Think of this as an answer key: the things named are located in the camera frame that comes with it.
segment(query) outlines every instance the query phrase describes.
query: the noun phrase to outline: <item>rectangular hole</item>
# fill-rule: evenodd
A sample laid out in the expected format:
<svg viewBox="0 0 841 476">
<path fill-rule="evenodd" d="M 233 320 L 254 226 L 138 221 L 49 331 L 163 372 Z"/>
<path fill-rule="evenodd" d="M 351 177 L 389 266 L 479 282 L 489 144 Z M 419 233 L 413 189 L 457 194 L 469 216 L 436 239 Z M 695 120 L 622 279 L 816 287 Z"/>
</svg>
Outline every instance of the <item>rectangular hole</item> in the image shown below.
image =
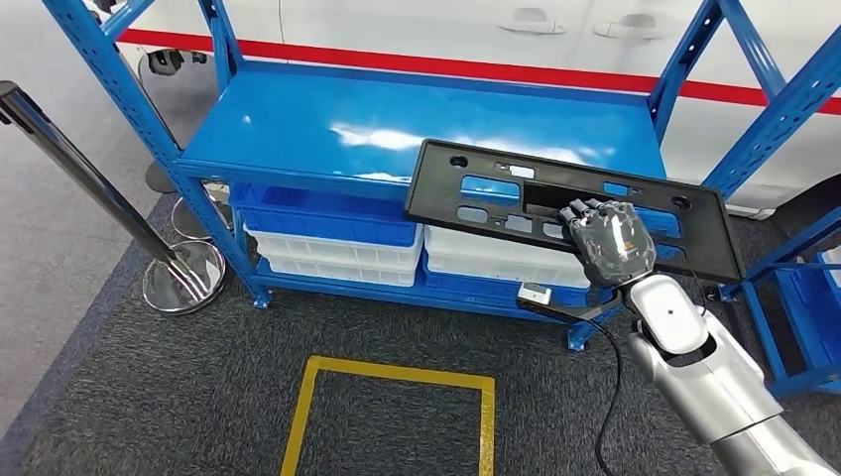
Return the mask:
<svg viewBox="0 0 841 476">
<path fill-rule="evenodd" d="M 648 228 L 649 233 L 665 235 L 669 238 L 680 238 L 680 222 L 673 214 L 650 208 L 635 207 L 635 209 L 646 228 Z"/>
<path fill-rule="evenodd" d="M 520 201 L 520 186 L 510 181 L 464 176 L 461 194 L 466 198 L 499 205 L 516 205 Z"/>
<path fill-rule="evenodd" d="M 591 191 L 576 190 L 564 186 L 552 186 L 545 183 L 526 182 L 524 187 L 524 200 L 526 204 L 526 213 L 532 213 L 540 216 L 557 216 L 557 211 L 564 206 L 569 206 L 569 202 L 580 198 L 587 200 L 595 198 L 600 201 L 609 201 L 613 198 L 610 195 L 601 195 Z"/>
<path fill-rule="evenodd" d="M 608 193 L 613 193 L 614 195 L 628 195 L 628 188 L 625 185 L 619 183 L 610 183 L 605 181 L 602 184 L 602 189 Z"/>
<path fill-rule="evenodd" d="M 528 167 L 509 166 L 508 171 L 514 177 L 521 177 L 523 179 L 533 179 L 535 177 L 535 170 Z"/>
<path fill-rule="evenodd" d="M 505 220 L 505 227 L 509 230 L 532 233 L 532 220 L 520 215 L 508 215 Z"/>
<path fill-rule="evenodd" d="M 473 206 L 459 206 L 455 210 L 455 216 L 460 220 L 470 221 L 473 223 L 485 223 L 488 221 L 488 212 Z"/>
<path fill-rule="evenodd" d="M 563 227 L 557 223 L 544 223 L 543 234 L 552 238 L 563 239 Z"/>
</svg>

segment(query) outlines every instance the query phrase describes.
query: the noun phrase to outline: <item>yellow floor tape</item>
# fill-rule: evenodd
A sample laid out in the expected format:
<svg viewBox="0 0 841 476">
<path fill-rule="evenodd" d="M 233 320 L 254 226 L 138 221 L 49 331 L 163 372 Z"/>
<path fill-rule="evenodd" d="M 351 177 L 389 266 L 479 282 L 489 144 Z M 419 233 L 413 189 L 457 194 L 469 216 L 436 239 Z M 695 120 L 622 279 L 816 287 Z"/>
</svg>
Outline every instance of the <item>yellow floor tape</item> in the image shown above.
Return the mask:
<svg viewBox="0 0 841 476">
<path fill-rule="evenodd" d="M 309 416 L 309 405 L 312 401 L 312 391 L 315 388 L 315 374 L 319 370 L 476 389 L 482 392 L 482 408 L 479 417 L 479 476 L 492 476 L 494 474 L 494 379 L 480 375 L 372 364 L 313 355 L 306 362 L 303 380 L 300 382 L 298 404 L 295 408 L 292 429 L 290 429 L 289 441 L 287 441 L 287 450 L 281 465 L 281 476 L 294 476 L 298 467 L 303 431 L 306 429 L 306 418 Z"/>
</svg>

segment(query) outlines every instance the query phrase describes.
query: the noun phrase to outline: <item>gray carpet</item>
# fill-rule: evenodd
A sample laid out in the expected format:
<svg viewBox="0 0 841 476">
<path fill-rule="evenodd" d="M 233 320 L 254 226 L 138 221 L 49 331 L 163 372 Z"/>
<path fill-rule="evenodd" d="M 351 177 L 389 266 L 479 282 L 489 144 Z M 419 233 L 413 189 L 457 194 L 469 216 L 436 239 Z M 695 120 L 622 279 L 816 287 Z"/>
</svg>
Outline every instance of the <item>gray carpet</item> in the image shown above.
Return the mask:
<svg viewBox="0 0 841 476">
<path fill-rule="evenodd" d="M 168 210 L 156 207 L 153 221 Z M 736 228 L 748 262 L 787 233 L 771 222 Z M 592 448 L 615 365 L 601 337 L 572 353 L 556 325 L 288 291 L 257 310 L 235 280 L 202 311 L 165 317 L 141 303 L 138 270 L 86 334 L 95 338 L 72 373 L 53 380 L 42 417 L 29 432 L 17 426 L 15 473 L 277 475 L 303 366 L 318 354 L 491 376 L 496 474 L 598 474 Z M 762 355 L 740 307 L 710 308 Z M 772 315 L 784 332 L 784 317 Z M 625 312 L 609 327 L 624 341 L 631 320 Z M 710 451 L 626 364 L 605 448 L 616 474 L 717 474 Z M 478 391 L 319 375 L 297 474 L 476 474 Z M 841 398 L 784 404 L 791 424 L 841 467 Z"/>
</svg>

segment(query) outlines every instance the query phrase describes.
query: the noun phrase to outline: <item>robotic arm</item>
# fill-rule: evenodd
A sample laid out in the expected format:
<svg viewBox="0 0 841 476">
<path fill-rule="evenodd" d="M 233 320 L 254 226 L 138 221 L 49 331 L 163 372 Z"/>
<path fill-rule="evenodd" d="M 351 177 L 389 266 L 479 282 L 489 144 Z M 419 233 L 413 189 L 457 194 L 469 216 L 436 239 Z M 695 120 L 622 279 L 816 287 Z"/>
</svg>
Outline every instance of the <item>robotic arm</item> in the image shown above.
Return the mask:
<svg viewBox="0 0 841 476">
<path fill-rule="evenodd" d="M 634 362 L 660 389 L 727 474 L 838 475 L 782 418 L 763 372 L 721 322 L 695 306 L 674 279 L 653 274 L 657 251 L 631 203 L 574 200 L 560 212 L 587 277 L 616 287 L 638 313 L 628 337 Z M 550 290 L 523 285 L 518 303 L 557 317 Z"/>
</svg>

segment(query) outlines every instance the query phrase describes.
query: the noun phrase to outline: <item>red stripe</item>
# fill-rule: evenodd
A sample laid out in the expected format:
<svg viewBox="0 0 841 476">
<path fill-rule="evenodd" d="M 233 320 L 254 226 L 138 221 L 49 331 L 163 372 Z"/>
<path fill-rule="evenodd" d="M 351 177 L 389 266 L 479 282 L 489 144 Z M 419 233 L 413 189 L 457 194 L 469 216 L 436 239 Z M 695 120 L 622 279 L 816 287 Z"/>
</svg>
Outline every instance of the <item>red stripe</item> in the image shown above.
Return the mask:
<svg viewBox="0 0 841 476">
<path fill-rule="evenodd" d="M 190 35 L 186 33 L 130 29 L 126 30 L 119 41 L 179 50 L 213 51 L 213 43 L 209 36 Z M 253 57 L 340 64 L 343 66 L 369 67 L 424 74 L 442 74 L 629 92 L 649 92 L 657 82 L 657 78 L 654 76 L 637 74 L 495 64 L 461 59 L 410 57 L 386 53 L 306 47 L 302 45 L 282 45 L 252 40 L 239 40 L 238 43 L 243 55 Z M 680 88 L 680 96 L 751 106 L 765 106 L 767 104 L 765 94 L 759 88 L 713 82 L 686 81 Z M 841 98 L 830 98 L 820 108 L 820 112 L 841 115 Z"/>
</svg>

